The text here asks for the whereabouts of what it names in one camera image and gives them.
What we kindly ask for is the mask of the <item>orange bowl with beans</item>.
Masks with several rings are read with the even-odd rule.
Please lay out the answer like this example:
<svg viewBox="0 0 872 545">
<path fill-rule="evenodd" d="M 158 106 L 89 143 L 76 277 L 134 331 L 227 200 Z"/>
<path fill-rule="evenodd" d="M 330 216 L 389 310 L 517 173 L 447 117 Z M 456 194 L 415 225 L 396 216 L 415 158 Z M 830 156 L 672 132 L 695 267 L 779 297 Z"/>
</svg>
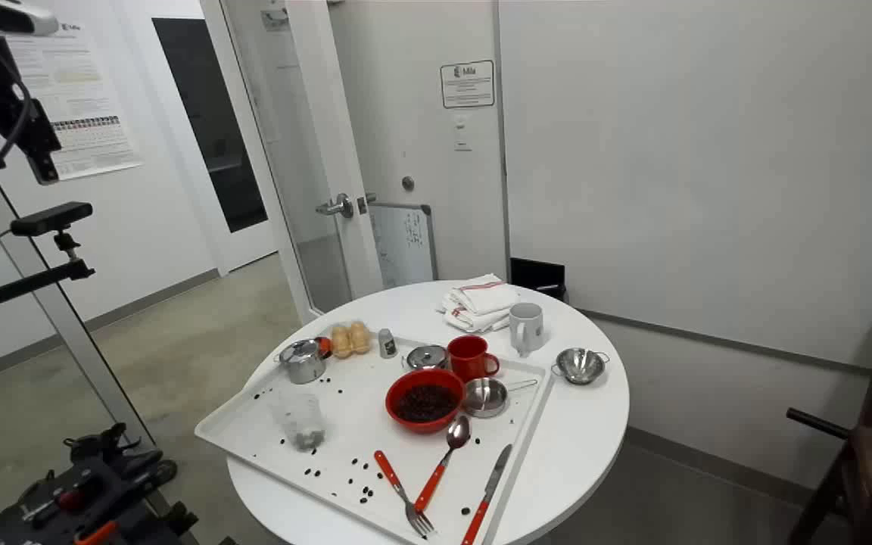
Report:
<svg viewBox="0 0 872 545">
<path fill-rule="evenodd" d="M 445 368 L 418 368 L 396 380 L 385 393 L 389 418 L 406 434 L 439 434 L 464 406 L 464 382 Z"/>
</svg>

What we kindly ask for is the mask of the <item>small steel dish behind bowl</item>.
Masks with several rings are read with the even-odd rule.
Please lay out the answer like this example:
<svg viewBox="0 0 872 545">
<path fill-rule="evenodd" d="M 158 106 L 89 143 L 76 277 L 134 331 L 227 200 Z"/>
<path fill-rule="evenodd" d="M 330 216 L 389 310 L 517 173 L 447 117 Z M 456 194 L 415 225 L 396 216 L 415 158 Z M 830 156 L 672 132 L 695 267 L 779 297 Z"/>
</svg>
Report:
<svg viewBox="0 0 872 545">
<path fill-rule="evenodd" d="M 447 368 L 447 351 L 442 344 L 418 344 L 406 353 L 409 368 Z"/>
</svg>

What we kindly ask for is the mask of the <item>small steel bowl on table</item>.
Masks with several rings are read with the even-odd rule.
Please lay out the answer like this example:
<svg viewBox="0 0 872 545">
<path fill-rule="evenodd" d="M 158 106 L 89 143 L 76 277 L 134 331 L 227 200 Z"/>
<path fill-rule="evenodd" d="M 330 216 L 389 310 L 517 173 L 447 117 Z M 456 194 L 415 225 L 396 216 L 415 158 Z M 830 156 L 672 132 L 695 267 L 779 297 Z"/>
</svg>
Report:
<svg viewBox="0 0 872 545">
<path fill-rule="evenodd" d="M 567 348 L 557 353 L 557 368 L 569 384 L 594 384 L 607 373 L 607 358 L 591 348 Z"/>
</svg>

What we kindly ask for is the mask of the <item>white red-striped cloth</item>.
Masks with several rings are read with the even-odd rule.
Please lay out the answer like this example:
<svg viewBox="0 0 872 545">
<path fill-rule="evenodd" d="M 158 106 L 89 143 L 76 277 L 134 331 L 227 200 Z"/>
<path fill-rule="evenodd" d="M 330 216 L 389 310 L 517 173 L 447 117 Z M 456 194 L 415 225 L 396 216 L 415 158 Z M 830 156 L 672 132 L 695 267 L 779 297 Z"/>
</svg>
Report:
<svg viewBox="0 0 872 545">
<path fill-rule="evenodd" d="M 439 305 L 439 315 L 464 333 L 487 333 L 506 325 L 515 290 L 496 272 L 461 281 Z"/>
</svg>

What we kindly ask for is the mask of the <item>red mug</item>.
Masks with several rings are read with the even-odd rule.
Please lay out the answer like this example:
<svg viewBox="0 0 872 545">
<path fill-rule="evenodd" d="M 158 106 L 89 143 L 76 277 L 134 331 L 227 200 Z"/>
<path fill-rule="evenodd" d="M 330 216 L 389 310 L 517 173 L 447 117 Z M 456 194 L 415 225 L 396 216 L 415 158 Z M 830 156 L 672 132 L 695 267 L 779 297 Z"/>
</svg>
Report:
<svg viewBox="0 0 872 545">
<path fill-rule="evenodd" d="M 447 343 L 447 366 L 461 382 L 491 380 L 501 373 L 501 358 L 480 335 L 456 335 Z"/>
</svg>

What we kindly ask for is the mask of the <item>small grey shaker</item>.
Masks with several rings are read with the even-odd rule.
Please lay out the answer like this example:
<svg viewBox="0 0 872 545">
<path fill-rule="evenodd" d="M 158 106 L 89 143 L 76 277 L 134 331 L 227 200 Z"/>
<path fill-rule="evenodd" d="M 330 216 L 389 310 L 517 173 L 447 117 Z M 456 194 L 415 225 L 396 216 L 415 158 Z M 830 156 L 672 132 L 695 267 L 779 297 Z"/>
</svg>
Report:
<svg viewBox="0 0 872 545">
<path fill-rule="evenodd" d="M 379 353 L 394 358 L 396 353 L 396 340 L 389 327 L 379 331 Z"/>
</svg>

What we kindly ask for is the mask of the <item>grey metal mug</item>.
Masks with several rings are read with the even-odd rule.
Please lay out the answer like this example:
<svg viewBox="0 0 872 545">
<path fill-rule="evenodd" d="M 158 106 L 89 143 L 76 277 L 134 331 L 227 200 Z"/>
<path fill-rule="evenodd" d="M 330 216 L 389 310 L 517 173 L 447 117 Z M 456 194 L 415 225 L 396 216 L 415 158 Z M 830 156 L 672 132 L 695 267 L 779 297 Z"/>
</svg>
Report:
<svg viewBox="0 0 872 545">
<path fill-rule="evenodd" d="M 527 358 L 541 344 L 546 321 L 535 304 L 515 304 L 509 310 L 509 343 L 512 348 Z"/>
</svg>

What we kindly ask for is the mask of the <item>black box on floor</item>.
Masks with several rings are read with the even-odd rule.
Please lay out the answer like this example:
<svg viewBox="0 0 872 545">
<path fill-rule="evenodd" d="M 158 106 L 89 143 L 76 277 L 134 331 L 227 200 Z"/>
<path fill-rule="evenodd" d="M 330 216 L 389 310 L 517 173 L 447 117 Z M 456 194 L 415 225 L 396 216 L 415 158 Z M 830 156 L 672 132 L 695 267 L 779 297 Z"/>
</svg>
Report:
<svg viewBox="0 0 872 545">
<path fill-rule="evenodd" d="M 515 285 L 549 295 L 553 300 L 567 297 L 567 271 L 560 262 L 512 257 L 509 277 Z"/>
</svg>

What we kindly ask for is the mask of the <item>small orange lid object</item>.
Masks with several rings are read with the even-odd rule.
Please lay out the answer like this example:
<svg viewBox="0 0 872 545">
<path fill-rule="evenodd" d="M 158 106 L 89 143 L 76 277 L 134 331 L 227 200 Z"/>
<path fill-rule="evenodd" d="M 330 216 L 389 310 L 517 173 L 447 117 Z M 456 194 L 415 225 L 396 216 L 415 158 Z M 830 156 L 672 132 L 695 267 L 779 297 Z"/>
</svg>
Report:
<svg viewBox="0 0 872 545">
<path fill-rule="evenodd" d="M 326 335 L 314 335 L 319 358 L 334 358 L 334 343 Z"/>
</svg>

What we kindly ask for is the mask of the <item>white rectangular tray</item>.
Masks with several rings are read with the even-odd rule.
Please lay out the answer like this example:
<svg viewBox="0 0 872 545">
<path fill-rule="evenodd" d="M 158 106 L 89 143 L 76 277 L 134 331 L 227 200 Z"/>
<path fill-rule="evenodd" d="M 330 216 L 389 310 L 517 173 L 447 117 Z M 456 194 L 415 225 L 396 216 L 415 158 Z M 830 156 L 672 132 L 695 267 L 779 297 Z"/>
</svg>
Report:
<svg viewBox="0 0 872 545">
<path fill-rule="evenodd" d="M 496 453 L 515 444 L 474 539 L 474 545 L 501 545 L 501 511 L 512 498 L 532 428 L 546 408 L 551 373 L 517 360 L 503 362 L 509 403 L 494 418 L 474 418 L 472 438 L 451 458 L 426 507 L 426 517 L 433 521 L 431 539 L 421 539 L 409 528 L 400 498 L 372 459 L 372 450 L 385 450 L 406 494 L 418 498 L 445 450 L 442 429 L 418 435 L 389 418 L 385 393 L 402 375 L 402 360 L 379 353 L 334 362 L 311 384 L 291 384 L 273 368 L 205 416 L 194 434 L 227 458 L 250 464 L 339 514 L 385 533 L 385 542 L 402 545 L 461 545 Z M 319 396 L 324 416 L 324 441 L 319 449 L 296 450 L 286 438 L 273 416 L 278 391 L 308 391 Z"/>
</svg>

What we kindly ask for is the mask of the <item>black tool pile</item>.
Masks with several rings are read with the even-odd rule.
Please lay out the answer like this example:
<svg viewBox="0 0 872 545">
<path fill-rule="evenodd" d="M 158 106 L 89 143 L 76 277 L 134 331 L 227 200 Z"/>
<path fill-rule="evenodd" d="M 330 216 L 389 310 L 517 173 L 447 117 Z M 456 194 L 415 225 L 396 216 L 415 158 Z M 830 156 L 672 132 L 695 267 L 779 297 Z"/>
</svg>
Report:
<svg viewBox="0 0 872 545">
<path fill-rule="evenodd" d="M 123 441 L 121 423 L 66 438 L 66 453 L 0 511 L 0 545 L 182 545 L 196 525 L 186 503 L 152 503 L 178 464 Z"/>
</svg>

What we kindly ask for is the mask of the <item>wall sign paper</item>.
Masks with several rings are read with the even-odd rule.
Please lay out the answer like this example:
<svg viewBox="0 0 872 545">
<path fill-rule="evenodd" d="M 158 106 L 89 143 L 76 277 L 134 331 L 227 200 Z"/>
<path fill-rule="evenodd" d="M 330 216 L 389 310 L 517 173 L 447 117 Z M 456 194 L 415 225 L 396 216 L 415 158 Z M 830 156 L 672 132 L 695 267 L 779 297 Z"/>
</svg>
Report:
<svg viewBox="0 0 872 545">
<path fill-rule="evenodd" d="M 484 110 L 494 102 L 494 64 L 491 61 L 442 64 L 439 90 L 445 110 Z"/>
</svg>

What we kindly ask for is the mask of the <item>orange-handled knife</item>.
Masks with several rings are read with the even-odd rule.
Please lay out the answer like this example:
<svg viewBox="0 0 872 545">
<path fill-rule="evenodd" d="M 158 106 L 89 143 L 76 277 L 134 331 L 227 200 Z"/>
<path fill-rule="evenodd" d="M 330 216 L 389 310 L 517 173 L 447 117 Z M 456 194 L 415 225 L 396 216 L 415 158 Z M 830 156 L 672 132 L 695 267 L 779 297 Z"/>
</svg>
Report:
<svg viewBox="0 0 872 545">
<path fill-rule="evenodd" d="M 501 489 L 501 477 L 503 477 L 503 473 L 506 473 L 506 467 L 509 467 L 512 449 L 515 449 L 515 444 L 506 444 L 506 449 L 496 453 L 496 459 L 494 459 L 494 467 L 491 467 L 491 476 L 487 476 L 487 483 L 484 483 L 480 501 L 479 501 L 479 507 L 474 507 L 474 511 L 472 511 L 472 517 L 469 517 L 469 525 L 466 525 L 466 530 L 464 530 L 461 545 L 474 545 L 474 539 L 479 539 L 479 533 L 480 533 L 480 525 L 484 525 L 484 517 L 487 517 L 491 501 L 494 501 L 494 494 L 496 494 L 496 489 Z"/>
</svg>

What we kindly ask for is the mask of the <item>orange-handled fork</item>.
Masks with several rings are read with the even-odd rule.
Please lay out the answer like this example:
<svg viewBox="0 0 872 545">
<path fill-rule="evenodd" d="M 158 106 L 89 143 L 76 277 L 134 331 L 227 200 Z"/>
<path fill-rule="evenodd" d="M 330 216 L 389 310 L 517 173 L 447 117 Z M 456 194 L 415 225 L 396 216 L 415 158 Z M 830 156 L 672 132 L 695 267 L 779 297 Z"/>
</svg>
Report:
<svg viewBox="0 0 872 545">
<path fill-rule="evenodd" d="M 389 459 L 385 450 L 372 450 L 372 459 L 379 467 L 379 473 L 389 477 L 389 486 L 394 489 L 394 494 L 402 501 L 402 514 L 409 521 L 409 528 L 421 535 L 431 539 L 433 535 L 433 525 L 426 521 L 424 511 L 415 510 L 415 503 L 409 501 L 394 464 Z"/>
</svg>

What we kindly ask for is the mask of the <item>white poster on wall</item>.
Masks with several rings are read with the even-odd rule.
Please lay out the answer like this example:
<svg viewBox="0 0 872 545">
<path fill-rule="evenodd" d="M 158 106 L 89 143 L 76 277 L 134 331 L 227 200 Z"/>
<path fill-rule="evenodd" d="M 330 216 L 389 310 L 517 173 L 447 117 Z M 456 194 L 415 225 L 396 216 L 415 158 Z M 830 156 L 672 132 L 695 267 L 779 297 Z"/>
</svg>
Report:
<svg viewBox="0 0 872 545">
<path fill-rule="evenodd" d="M 81 24 L 63 21 L 53 35 L 13 35 L 9 47 L 59 132 L 53 161 L 63 183 L 138 164 L 121 101 Z"/>
</svg>

